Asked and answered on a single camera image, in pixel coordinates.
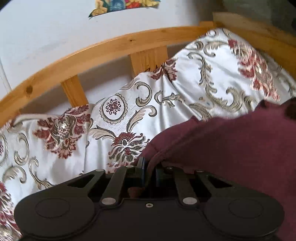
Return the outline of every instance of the wood knot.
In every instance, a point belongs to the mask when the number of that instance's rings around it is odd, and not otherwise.
[[[26,88],[26,93],[30,95],[30,94],[32,94],[32,92],[33,92],[33,86],[29,85],[29,86]]]

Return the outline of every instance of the oval medallion pattern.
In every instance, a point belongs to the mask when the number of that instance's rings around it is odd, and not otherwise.
[[[100,115],[110,124],[117,124],[121,122],[128,112],[128,104],[125,98],[116,93],[104,101],[100,107]]]

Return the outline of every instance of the white pillow with red floral pattern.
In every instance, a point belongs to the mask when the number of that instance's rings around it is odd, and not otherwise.
[[[61,116],[21,115],[0,132],[0,240],[18,240],[15,205],[26,196],[79,176],[93,105]]]
[[[96,104],[85,171],[129,165],[149,140],[193,115],[236,118],[263,99],[294,96],[295,81],[273,59],[227,29],[211,30]]]

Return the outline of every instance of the wooden slat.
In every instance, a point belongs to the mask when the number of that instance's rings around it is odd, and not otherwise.
[[[17,116],[19,116],[21,114],[21,112],[18,110],[14,113],[14,115],[12,115],[9,119],[7,119],[7,121],[5,123],[2,124],[5,125],[8,121],[11,121],[12,123],[14,123],[15,119],[17,118]]]
[[[190,42],[208,30],[208,27],[196,26],[148,30],[94,44],[68,55],[23,81],[0,101],[0,126],[34,98],[83,71],[147,49]]]
[[[72,107],[88,104],[83,88],[77,75],[61,83]]]
[[[213,21],[201,21],[199,24],[200,27],[216,28],[217,24]]]
[[[166,46],[155,49],[149,49],[130,55],[133,76],[137,76],[146,70],[153,71],[156,66],[160,67],[168,59],[168,50]]]
[[[256,22],[236,13],[230,12],[214,12],[214,21],[219,27],[225,28],[240,28],[250,30],[269,38],[277,39],[281,42],[296,46],[296,37],[292,34],[286,33],[272,25]]]

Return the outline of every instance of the red flower pattern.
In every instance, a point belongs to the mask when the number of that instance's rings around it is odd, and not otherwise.
[[[228,40],[228,45],[242,66],[242,68],[238,68],[238,71],[252,80],[251,88],[256,91],[262,90],[265,97],[272,97],[274,100],[279,101],[280,97],[265,59],[253,47],[237,40]]]
[[[7,193],[4,183],[0,182],[0,240],[19,240],[21,232],[17,226],[11,197]]]
[[[113,149],[108,153],[109,159],[115,159],[115,162],[107,163],[108,167],[113,167],[113,171],[118,167],[124,167],[133,162],[134,158],[137,157],[142,149],[143,143],[150,141],[148,139],[146,142],[146,137],[143,133],[136,136],[135,133],[123,132],[118,137],[116,137],[112,143]]]
[[[176,61],[177,59],[169,59],[164,62],[160,68],[157,68],[153,71],[151,76],[154,80],[159,80],[163,75],[165,75],[169,81],[172,83],[174,80],[177,80],[177,70],[176,70]]]
[[[67,159],[76,150],[76,141],[85,133],[83,125],[90,120],[90,114],[85,113],[88,109],[88,105],[75,107],[59,118],[39,120],[41,129],[34,131],[33,135],[45,140],[47,150]]]

